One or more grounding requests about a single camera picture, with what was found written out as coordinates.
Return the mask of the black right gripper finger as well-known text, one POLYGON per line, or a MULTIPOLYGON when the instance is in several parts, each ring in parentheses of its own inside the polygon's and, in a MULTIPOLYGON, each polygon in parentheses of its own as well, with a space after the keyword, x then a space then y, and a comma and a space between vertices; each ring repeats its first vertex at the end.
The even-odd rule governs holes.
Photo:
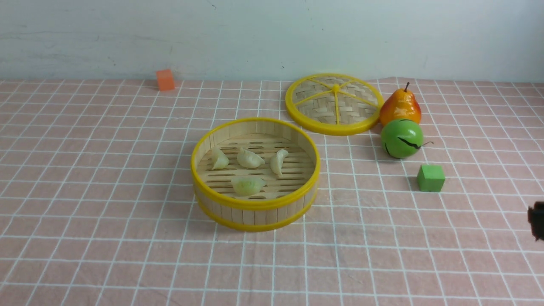
POLYGON ((544 240, 544 202, 536 201, 528 207, 528 223, 535 241, 544 240))

